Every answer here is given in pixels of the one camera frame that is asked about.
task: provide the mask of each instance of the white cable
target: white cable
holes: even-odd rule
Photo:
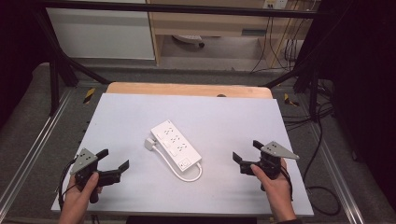
[[[155,146],[155,142],[154,142],[152,139],[150,139],[150,138],[146,139],[145,148],[147,148],[148,150],[154,149],[154,150],[156,150],[158,153],[160,153],[160,155],[161,155],[161,156],[163,157],[163,159],[166,161],[166,163],[168,164],[169,168],[171,168],[171,170],[173,171],[173,173],[174,173],[179,179],[181,179],[181,180],[183,180],[183,181],[186,181],[186,182],[193,182],[193,181],[199,179],[199,178],[201,177],[201,175],[202,175],[202,166],[201,166],[201,164],[200,164],[199,162],[197,162],[196,165],[197,165],[198,168],[199,168],[199,174],[198,174],[198,176],[196,176],[194,179],[186,179],[186,178],[183,178],[182,176],[180,176],[180,175],[175,171],[175,169],[172,167],[172,165],[169,163],[169,161],[165,158],[165,156],[161,153],[161,151]]]

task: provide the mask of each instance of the human hand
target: human hand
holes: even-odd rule
[[[285,160],[281,159],[281,165],[286,169]],[[285,176],[279,175],[277,179],[270,179],[260,167],[252,164],[251,170],[262,182],[265,188],[271,210],[278,221],[296,219],[293,206],[291,205],[290,186]]]
[[[67,188],[71,188],[66,192],[64,199],[64,208],[59,219],[59,223],[62,224],[77,224],[83,223],[85,213],[88,208],[88,201],[90,200],[91,193],[96,188],[98,183],[99,174],[94,172],[84,189],[80,191],[76,185],[76,179],[74,175],[70,176],[69,184]]]

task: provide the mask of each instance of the white board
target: white board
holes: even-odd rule
[[[144,148],[150,129],[167,119],[202,156],[204,172],[195,182],[179,180],[158,153]],[[241,175],[233,161],[233,151],[246,161],[259,160],[253,140],[276,141],[291,149],[276,100],[105,93],[77,154],[83,147],[94,154],[108,148],[99,170],[116,169],[126,160],[130,168],[119,184],[103,189],[89,210],[130,215],[271,214],[260,181]],[[295,212],[313,216],[296,161],[286,161]],[[186,172],[183,175],[194,177],[198,168]],[[52,210],[59,211],[57,200]]]

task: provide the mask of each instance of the white power strip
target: white power strip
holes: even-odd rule
[[[181,172],[201,160],[202,157],[170,120],[151,129],[151,133]]]

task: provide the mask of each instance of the white cabinet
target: white cabinet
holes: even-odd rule
[[[62,49],[72,58],[154,60],[147,12],[48,8],[48,13]]]

